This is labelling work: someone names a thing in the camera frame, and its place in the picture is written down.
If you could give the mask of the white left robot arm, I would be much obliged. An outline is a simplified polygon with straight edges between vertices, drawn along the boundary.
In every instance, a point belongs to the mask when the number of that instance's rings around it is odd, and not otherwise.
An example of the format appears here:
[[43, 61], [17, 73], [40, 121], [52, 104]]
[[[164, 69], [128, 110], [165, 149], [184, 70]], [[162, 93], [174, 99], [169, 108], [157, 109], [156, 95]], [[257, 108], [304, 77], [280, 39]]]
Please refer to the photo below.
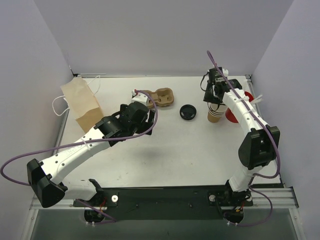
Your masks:
[[95, 154], [104, 151], [134, 134], [146, 133], [155, 121], [155, 110], [137, 101], [121, 104], [120, 110], [103, 117], [81, 139], [66, 150], [42, 161], [27, 163], [29, 185], [43, 208], [49, 208], [62, 199], [80, 199], [96, 206], [105, 194], [94, 179], [68, 180], [66, 177]]

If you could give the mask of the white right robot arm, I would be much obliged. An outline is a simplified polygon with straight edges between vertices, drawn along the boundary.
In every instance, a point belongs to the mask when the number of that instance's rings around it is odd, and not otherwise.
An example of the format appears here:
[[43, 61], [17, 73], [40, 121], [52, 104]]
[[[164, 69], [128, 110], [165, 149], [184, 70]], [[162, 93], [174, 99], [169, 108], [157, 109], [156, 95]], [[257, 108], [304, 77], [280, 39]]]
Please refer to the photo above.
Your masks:
[[211, 123], [218, 122], [230, 110], [244, 132], [238, 149], [240, 167], [226, 183], [232, 195], [245, 193], [262, 168], [278, 159], [280, 131], [260, 117], [237, 79], [225, 80], [227, 73], [222, 67], [207, 71], [203, 100]]

